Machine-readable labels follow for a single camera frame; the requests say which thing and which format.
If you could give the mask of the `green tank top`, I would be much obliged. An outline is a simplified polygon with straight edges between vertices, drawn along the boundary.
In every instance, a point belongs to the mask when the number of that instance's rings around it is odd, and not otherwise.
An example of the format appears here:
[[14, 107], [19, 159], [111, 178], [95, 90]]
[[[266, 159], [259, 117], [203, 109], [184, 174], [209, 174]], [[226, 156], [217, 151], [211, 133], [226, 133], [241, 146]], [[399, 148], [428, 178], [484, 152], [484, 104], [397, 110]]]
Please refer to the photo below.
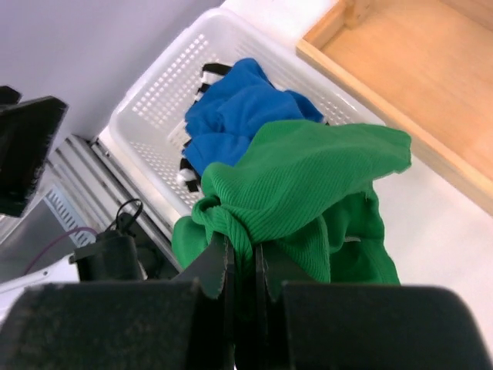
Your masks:
[[176, 222], [173, 253], [189, 267], [218, 233], [233, 245], [238, 282], [265, 244], [321, 283], [397, 284], [374, 181], [410, 165], [411, 137], [398, 129], [267, 123], [236, 164], [204, 170], [203, 197]]

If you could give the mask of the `white plastic basket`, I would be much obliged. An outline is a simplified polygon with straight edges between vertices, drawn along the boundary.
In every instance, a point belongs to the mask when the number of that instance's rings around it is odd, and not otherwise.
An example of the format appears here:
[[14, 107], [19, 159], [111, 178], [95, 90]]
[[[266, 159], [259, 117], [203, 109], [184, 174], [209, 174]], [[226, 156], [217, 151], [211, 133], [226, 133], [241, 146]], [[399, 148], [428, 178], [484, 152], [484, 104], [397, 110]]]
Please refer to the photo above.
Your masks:
[[293, 52], [223, 8], [203, 13], [163, 51], [114, 110], [109, 134], [162, 198], [151, 205], [171, 223], [190, 213], [200, 195], [176, 181], [187, 136], [184, 116], [207, 62], [255, 59], [280, 90], [306, 96], [332, 126], [382, 124], [356, 99]]

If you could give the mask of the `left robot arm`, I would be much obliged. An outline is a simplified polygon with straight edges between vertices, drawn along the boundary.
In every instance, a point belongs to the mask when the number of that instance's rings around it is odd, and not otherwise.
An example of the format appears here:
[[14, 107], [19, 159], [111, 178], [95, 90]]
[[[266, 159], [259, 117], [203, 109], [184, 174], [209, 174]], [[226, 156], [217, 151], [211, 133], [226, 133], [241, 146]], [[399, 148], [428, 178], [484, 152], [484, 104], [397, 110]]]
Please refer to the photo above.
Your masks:
[[1, 88], [1, 314], [29, 288], [170, 279], [165, 204], [98, 140], [52, 141], [67, 112], [53, 96]]

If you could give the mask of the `wooden clothes rack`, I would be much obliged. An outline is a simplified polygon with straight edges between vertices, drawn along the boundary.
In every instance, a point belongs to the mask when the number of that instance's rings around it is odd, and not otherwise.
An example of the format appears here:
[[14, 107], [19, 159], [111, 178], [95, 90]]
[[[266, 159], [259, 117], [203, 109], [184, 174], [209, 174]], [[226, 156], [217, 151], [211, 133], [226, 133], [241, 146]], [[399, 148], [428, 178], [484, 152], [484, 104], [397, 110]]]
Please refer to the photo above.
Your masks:
[[338, 1], [297, 54], [492, 210], [492, 3]]

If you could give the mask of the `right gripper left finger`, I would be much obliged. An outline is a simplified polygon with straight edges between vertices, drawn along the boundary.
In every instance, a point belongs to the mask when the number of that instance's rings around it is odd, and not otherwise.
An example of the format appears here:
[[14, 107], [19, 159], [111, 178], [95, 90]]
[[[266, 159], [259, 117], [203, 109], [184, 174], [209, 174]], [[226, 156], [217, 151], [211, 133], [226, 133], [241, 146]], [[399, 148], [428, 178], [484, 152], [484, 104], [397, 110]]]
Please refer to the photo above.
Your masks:
[[1, 329], [3, 369], [232, 369], [234, 252], [215, 234], [170, 281], [28, 288]]

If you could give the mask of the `blue tank top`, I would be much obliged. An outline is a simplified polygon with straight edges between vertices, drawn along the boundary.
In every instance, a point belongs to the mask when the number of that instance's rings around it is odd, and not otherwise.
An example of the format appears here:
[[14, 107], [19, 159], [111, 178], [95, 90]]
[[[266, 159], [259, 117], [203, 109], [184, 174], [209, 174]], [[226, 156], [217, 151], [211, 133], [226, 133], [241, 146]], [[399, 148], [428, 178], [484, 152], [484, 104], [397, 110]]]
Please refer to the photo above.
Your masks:
[[274, 87], [255, 59], [241, 59], [231, 66], [184, 116], [189, 140], [183, 156], [200, 176], [211, 163], [236, 164], [265, 123], [325, 121], [307, 97]]

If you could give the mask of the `black white striped tank top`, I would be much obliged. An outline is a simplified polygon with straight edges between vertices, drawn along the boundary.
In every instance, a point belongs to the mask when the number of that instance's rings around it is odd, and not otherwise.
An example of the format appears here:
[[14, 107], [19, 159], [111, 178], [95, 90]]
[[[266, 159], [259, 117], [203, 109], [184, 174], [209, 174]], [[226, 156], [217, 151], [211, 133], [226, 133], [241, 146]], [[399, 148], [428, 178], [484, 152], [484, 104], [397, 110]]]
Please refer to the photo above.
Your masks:
[[[203, 94], [211, 87], [212, 84], [220, 81], [230, 70], [232, 66], [218, 62], [209, 62], [203, 65], [200, 75], [200, 86], [194, 96], [193, 105], [200, 101]], [[180, 159], [179, 170], [176, 175], [177, 183], [185, 187], [190, 193], [200, 191], [200, 175], [196, 172], [187, 158], [184, 156]]]

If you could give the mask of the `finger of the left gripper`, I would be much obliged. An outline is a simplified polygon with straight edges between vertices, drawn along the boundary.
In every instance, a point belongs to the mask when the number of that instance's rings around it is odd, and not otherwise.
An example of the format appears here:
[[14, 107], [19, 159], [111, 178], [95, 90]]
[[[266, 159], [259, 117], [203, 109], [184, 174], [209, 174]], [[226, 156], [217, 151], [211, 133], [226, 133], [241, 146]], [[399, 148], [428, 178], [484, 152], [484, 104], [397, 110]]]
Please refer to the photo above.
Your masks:
[[1, 214], [20, 217], [35, 196], [69, 106], [54, 96], [21, 101], [1, 87]]

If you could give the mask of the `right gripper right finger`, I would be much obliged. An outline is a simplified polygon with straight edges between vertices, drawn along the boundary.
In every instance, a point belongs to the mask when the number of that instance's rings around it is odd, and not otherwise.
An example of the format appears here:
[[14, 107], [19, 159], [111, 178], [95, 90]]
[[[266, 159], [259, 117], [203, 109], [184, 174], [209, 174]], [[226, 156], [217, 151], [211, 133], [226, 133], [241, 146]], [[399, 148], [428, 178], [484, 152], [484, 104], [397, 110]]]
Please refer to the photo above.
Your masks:
[[321, 284], [255, 249], [261, 369], [490, 369], [466, 304], [432, 286]]

